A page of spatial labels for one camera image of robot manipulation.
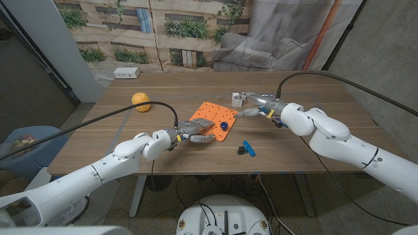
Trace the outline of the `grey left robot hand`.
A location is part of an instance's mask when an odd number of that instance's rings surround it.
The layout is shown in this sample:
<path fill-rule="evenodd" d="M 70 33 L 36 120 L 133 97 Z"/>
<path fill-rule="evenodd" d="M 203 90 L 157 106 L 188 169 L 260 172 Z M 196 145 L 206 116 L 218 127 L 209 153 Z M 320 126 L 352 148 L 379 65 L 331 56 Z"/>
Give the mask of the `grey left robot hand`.
<path fill-rule="evenodd" d="M 204 118 L 192 119 L 189 121 L 183 121 L 177 127 L 177 139 L 190 140 L 193 143 L 203 143 L 209 140 L 214 140 L 214 134 L 202 134 L 202 131 L 212 128 L 215 123 L 211 120 Z"/>

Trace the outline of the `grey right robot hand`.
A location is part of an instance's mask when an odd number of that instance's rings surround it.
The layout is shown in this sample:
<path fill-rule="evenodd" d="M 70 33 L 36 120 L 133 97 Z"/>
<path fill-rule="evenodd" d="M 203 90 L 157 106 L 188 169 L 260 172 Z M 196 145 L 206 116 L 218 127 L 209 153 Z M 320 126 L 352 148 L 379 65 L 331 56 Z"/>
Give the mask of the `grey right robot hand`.
<path fill-rule="evenodd" d="M 233 93 L 232 98 L 233 101 L 242 100 L 255 105 L 255 108 L 247 108 L 235 114 L 235 119 L 242 116 L 257 116 L 258 114 L 262 114 L 268 118 L 271 118 L 273 115 L 280 116 L 283 109 L 287 106 L 286 102 L 275 98 L 272 94 L 266 93 L 239 92 Z"/>

